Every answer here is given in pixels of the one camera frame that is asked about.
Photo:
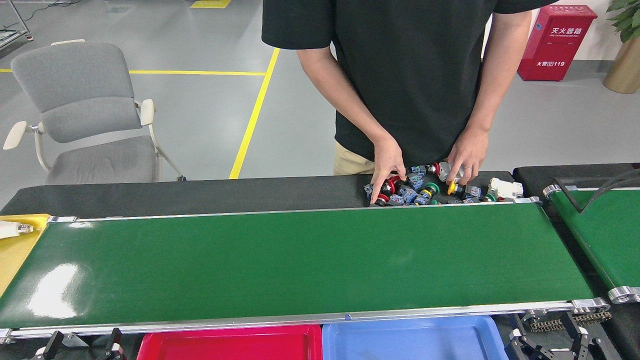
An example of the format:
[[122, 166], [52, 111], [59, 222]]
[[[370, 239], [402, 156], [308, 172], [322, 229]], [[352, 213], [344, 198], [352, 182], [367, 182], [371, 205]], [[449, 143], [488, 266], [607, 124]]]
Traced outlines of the person's left hand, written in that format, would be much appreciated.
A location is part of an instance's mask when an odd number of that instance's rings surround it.
[[489, 150], [489, 134], [487, 127], [469, 125], [464, 129], [448, 155], [450, 171], [446, 183], [455, 182], [461, 170], [462, 176], [457, 181], [460, 185], [467, 185], [478, 177]]

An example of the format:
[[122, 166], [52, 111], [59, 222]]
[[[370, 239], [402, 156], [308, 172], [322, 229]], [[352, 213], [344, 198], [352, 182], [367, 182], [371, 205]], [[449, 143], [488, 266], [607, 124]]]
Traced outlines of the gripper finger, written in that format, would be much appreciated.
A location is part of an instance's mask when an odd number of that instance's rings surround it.
[[51, 337], [49, 338], [46, 346], [38, 349], [34, 356], [31, 357], [32, 360], [54, 360], [56, 355], [66, 348], [64, 346], [64, 339], [66, 336], [64, 333], [60, 331], [54, 331]]
[[110, 333], [109, 341], [107, 342], [105, 349], [95, 358], [96, 360], [125, 360], [126, 356], [120, 344], [122, 338], [122, 332], [118, 327], [115, 327]]
[[569, 360], [606, 360], [602, 339], [592, 338], [587, 330], [578, 326], [570, 312], [564, 313], [564, 328], [572, 340]]
[[525, 333], [515, 328], [509, 334], [509, 344], [505, 346], [505, 353], [510, 360], [544, 360], [542, 347]]

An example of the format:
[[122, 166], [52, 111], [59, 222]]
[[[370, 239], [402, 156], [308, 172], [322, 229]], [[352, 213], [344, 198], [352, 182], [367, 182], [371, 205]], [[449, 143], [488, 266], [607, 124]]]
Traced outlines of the person's right hand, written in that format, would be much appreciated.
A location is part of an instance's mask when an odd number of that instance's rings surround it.
[[389, 134], [382, 134], [374, 136], [372, 143], [374, 144], [374, 173], [370, 181], [372, 185], [371, 204], [378, 199], [383, 183], [391, 173], [396, 173], [403, 181], [407, 180], [402, 150], [397, 141]]

